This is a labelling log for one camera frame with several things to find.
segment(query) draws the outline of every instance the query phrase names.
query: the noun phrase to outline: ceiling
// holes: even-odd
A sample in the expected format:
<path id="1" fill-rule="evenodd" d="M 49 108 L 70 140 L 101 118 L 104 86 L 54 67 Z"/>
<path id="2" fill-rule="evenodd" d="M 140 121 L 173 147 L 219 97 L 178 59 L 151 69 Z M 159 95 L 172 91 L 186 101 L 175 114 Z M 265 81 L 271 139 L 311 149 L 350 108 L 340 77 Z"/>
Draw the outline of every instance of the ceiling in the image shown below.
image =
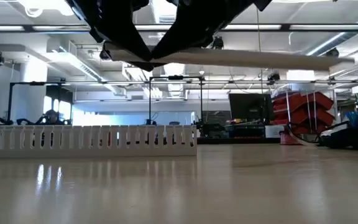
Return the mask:
<path id="1" fill-rule="evenodd" d="M 338 0 L 338 2 L 309 2 L 309 3 L 271 3 L 265 11 L 258 12 L 255 6 L 251 6 L 233 20 L 233 24 L 243 23 L 356 23 L 358 22 L 358 0 Z M 147 6 L 134 13 L 133 21 L 136 24 L 154 24 L 155 15 L 151 6 Z M 41 16 L 28 17 L 24 8 L 18 2 L 0 1 L 0 24 L 84 24 L 76 16 L 63 16 L 58 11 L 44 11 Z M 311 49 L 317 47 L 338 33 L 330 32 L 222 32 L 220 35 L 224 41 L 225 49 L 251 50 L 263 52 L 286 52 L 291 54 L 306 54 Z M 141 33 L 147 45 L 156 45 L 162 33 L 151 32 Z M 63 40 L 70 40 L 77 46 L 77 57 L 82 59 L 90 67 L 100 72 L 105 80 L 125 81 L 122 75 L 122 63 L 112 61 L 102 61 L 99 58 L 101 45 L 97 44 L 89 34 L 0 34 L 0 44 L 21 44 L 42 55 L 46 53 L 46 42 L 49 38 L 56 37 Z M 337 49 L 340 56 L 354 57 L 358 63 L 358 35 L 339 44 Z M 53 68 L 48 74 L 50 80 L 64 77 L 68 81 L 90 81 L 80 70 L 70 64 L 61 62 L 50 63 Z M 185 74 L 190 76 L 200 75 L 204 71 L 204 76 L 208 80 L 259 80 L 260 74 L 265 77 L 272 70 L 269 68 L 240 68 L 240 67 L 220 67 L 207 65 L 186 65 Z M 285 79 L 285 71 L 280 71 L 282 79 Z M 153 75 L 164 74 L 163 69 L 156 68 Z M 316 73 L 317 79 L 327 79 L 327 73 Z M 349 72 L 337 79 L 355 80 L 358 79 L 358 70 Z M 350 88 L 354 85 L 341 85 L 338 88 Z M 260 85 L 252 85 L 251 88 L 259 89 Z M 197 88 L 196 85 L 185 85 L 185 89 Z M 250 88 L 250 85 L 208 85 L 205 88 L 216 89 L 236 89 Z M 77 91 L 108 91 L 100 86 L 78 87 Z M 128 91 L 141 90 L 138 88 L 128 88 Z"/>

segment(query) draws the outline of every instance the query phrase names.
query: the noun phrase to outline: computer monitor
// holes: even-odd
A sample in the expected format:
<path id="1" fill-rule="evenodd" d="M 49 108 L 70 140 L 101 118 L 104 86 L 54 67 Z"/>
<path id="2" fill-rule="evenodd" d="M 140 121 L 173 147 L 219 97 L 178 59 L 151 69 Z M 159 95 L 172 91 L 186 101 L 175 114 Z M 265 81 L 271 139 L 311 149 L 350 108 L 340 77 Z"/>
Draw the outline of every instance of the computer monitor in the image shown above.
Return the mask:
<path id="1" fill-rule="evenodd" d="M 266 123 L 274 119 L 272 99 L 269 94 L 229 94 L 232 119 L 260 119 Z"/>

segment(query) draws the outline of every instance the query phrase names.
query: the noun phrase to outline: wooden floor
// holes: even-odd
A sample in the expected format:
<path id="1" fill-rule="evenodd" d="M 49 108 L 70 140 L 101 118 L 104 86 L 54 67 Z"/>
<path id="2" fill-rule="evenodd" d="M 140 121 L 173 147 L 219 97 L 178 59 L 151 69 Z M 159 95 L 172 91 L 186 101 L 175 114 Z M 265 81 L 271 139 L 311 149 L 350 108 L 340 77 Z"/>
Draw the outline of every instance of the wooden floor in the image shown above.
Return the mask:
<path id="1" fill-rule="evenodd" d="M 0 160 L 0 223 L 358 223 L 358 151 L 204 145 L 197 157 Z"/>

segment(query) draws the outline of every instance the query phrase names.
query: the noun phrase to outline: black monitor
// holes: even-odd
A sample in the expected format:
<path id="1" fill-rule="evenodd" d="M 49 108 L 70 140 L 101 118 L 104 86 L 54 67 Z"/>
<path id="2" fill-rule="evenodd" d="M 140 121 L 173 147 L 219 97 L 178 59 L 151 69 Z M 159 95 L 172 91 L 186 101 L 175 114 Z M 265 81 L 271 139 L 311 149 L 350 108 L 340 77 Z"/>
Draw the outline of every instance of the black monitor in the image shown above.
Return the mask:
<path id="1" fill-rule="evenodd" d="M 274 119 L 272 99 L 269 94 L 229 94 L 232 119 L 260 119 L 263 123 Z"/>

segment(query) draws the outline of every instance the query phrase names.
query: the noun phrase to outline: white fence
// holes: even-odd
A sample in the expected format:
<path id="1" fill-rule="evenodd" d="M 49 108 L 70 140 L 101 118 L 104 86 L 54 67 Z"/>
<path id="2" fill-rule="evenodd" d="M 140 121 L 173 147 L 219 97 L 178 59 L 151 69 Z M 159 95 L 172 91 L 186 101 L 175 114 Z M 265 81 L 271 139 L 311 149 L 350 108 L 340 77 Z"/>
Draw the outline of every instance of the white fence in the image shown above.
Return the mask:
<path id="1" fill-rule="evenodd" d="M 195 126 L 0 126 L 0 158 L 195 156 L 195 133 Z"/>

